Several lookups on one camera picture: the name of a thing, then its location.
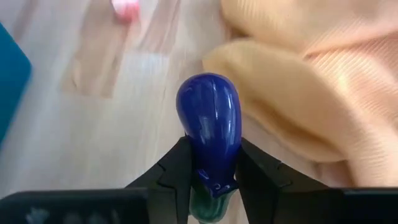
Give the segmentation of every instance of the blue object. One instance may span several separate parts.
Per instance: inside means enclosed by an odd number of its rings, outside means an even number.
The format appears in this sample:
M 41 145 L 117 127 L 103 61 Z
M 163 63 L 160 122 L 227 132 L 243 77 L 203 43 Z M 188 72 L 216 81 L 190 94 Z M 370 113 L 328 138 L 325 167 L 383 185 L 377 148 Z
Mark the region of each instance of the blue object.
M 192 144 L 193 167 L 211 196 L 237 189 L 234 173 L 242 122 L 233 84 L 213 73 L 195 75 L 177 93 L 177 112 Z
M 0 24 L 0 144 L 30 77 L 31 65 Z

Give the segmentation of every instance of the glossy surface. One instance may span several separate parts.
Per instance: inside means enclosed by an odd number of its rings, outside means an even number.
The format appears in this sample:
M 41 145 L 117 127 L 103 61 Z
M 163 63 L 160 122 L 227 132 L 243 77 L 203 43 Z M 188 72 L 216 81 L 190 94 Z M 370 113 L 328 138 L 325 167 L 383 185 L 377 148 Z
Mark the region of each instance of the glossy surface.
M 194 150 L 194 169 L 212 197 L 237 188 L 233 178 L 242 123 L 238 93 L 225 77 L 206 73 L 185 81 L 177 112 Z
M 234 192 L 235 190 L 213 198 L 198 178 L 193 178 L 189 212 L 199 224 L 219 223 L 225 216 Z

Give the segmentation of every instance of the orange cloth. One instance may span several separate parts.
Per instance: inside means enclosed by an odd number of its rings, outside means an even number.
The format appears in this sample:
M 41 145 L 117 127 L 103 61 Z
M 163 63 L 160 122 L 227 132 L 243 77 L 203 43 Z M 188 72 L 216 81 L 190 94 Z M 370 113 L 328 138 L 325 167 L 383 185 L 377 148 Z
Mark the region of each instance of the orange cloth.
M 398 1 L 221 0 L 246 39 L 203 59 L 244 113 L 358 186 L 398 186 Z

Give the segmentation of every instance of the pink object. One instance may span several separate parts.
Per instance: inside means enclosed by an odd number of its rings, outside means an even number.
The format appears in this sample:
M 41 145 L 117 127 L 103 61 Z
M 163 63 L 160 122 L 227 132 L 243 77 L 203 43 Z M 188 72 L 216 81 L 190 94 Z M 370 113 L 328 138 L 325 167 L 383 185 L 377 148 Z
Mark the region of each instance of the pink object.
M 138 0 L 111 0 L 116 17 L 123 22 L 132 22 L 138 18 Z

